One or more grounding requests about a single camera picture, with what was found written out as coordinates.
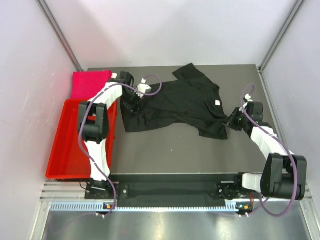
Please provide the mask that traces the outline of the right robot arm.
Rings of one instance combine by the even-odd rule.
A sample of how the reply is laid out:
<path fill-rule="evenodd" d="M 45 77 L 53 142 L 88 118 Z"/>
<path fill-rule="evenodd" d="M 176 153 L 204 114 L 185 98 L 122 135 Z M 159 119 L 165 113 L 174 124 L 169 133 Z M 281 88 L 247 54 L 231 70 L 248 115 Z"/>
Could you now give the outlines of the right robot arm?
<path fill-rule="evenodd" d="M 243 173 L 233 185 L 233 192 L 239 198 L 253 190 L 265 197 L 289 200 L 294 191 L 294 167 L 272 127 L 263 121 L 263 110 L 261 102 L 246 100 L 226 120 L 227 127 L 244 131 L 266 159 L 262 174 Z"/>

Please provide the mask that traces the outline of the black t-shirt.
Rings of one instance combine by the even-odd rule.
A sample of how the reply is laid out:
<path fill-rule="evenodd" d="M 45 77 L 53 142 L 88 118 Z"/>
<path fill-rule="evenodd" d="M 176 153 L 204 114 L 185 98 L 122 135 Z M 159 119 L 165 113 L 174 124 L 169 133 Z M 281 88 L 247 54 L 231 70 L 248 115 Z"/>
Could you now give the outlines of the black t-shirt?
<path fill-rule="evenodd" d="M 159 90 L 134 103 L 124 97 L 120 109 L 125 131 L 145 132 L 184 123 L 195 127 L 201 137 L 227 140 L 220 87 L 189 63 L 172 73 L 175 81 L 153 84 Z"/>

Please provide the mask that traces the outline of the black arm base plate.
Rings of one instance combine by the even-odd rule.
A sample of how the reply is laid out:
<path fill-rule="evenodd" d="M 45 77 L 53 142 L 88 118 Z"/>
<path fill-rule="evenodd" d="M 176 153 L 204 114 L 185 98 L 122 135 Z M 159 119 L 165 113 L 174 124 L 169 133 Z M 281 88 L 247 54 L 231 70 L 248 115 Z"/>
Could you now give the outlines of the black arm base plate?
<path fill-rule="evenodd" d="M 253 201 L 259 194 L 244 189 L 240 173 L 112 174 L 114 194 L 85 191 L 87 200 L 116 200 L 118 207 L 217 207 L 226 200 Z"/>

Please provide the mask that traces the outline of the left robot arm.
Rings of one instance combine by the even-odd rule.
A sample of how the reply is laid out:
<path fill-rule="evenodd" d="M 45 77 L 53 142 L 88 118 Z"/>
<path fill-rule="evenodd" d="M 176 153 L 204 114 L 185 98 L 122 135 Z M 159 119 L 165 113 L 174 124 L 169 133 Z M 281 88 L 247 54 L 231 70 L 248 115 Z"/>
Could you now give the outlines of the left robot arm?
<path fill-rule="evenodd" d="M 115 193 L 108 166 L 107 138 L 111 131 L 108 110 L 120 98 L 136 103 L 151 93 L 152 87 L 143 77 L 138 85 L 128 72 L 113 73 L 93 96 L 78 106 L 78 145 L 90 164 L 90 180 L 87 191 L 109 198 Z"/>

